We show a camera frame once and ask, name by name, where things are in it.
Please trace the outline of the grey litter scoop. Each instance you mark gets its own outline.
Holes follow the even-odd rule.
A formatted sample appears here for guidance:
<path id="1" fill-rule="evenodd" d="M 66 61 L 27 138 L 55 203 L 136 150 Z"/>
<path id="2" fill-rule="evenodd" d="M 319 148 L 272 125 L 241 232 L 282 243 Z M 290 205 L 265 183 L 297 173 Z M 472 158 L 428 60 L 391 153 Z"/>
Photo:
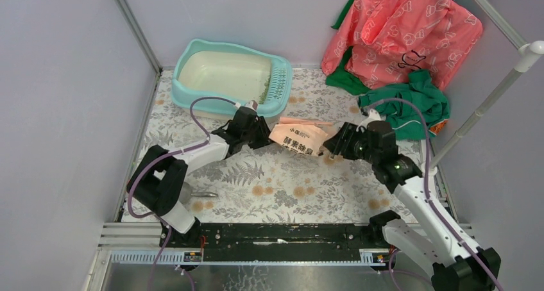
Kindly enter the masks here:
<path id="1" fill-rule="evenodd" d="M 190 200 L 190 198 L 192 198 L 192 197 L 216 198 L 216 197 L 218 197 L 218 194 L 215 193 L 215 192 L 209 192 L 209 191 L 202 191 L 202 192 L 195 191 L 195 189 L 194 189 L 194 187 L 192 185 L 190 185 L 187 182 L 184 182 L 182 187 L 181 187 L 180 195 L 179 195 L 179 198 L 178 198 L 179 202 L 187 203 Z"/>

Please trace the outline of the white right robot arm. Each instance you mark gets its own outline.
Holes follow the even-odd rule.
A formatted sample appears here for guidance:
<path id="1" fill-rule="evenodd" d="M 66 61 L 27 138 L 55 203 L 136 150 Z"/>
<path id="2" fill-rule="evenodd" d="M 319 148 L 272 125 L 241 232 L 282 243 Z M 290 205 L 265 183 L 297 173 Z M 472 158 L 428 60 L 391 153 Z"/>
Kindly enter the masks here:
<path id="1" fill-rule="evenodd" d="M 498 253 L 483 249 L 430 193 L 419 167 L 400 154 L 390 123 L 372 121 L 360 129 L 346 122 L 323 145 L 334 156 L 370 163 L 376 179 L 410 210 L 426 233 L 421 236 L 389 210 L 370 219 L 371 244 L 390 244 L 404 252 L 427 273 L 434 290 L 498 290 Z"/>

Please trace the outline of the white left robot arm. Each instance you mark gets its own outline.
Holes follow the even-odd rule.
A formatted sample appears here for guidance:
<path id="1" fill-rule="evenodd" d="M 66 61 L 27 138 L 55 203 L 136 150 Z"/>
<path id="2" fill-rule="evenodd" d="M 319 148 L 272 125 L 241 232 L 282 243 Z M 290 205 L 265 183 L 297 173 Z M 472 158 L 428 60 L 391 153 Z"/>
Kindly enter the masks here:
<path id="1" fill-rule="evenodd" d="M 174 238 L 181 245 L 194 245 L 199 238 L 195 226 L 198 220 L 181 200 L 185 177 L 237 154 L 244 146 L 252 149 L 268 146 L 270 133 L 265 118 L 243 106 L 230 121 L 208 132 L 200 142 L 177 151 L 159 145 L 150 147 L 126 187 L 130 215 L 135 218 L 155 215 L 175 230 Z"/>

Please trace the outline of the teal litter box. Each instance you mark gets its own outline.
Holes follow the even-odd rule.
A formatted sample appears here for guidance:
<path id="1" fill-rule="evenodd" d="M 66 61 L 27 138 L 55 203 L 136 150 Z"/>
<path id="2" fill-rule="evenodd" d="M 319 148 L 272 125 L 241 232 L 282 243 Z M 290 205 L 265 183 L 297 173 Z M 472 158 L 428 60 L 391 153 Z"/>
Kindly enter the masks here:
<path id="1" fill-rule="evenodd" d="M 258 115 L 274 122 L 287 106 L 292 82 L 293 68 L 281 56 L 194 39 L 177 61 L 171 100 L 185 110 L 193 107 L 195 115 L 221 120 L 234 116 L 229 101 L 256 101 Z"/>

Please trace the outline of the pink cat litter bag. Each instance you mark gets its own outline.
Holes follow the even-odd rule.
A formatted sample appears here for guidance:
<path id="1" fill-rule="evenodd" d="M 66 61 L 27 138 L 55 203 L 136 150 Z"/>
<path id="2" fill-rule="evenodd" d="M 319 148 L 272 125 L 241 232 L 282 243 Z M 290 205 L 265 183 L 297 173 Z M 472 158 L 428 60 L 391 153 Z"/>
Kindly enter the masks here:
<path id="1" fill-rule="evenodd" d="M 323 143 L 337 133 L 332 122 L 281 117 L 269 139 L 290 151 L 307 156 L 323 154 Z"/>

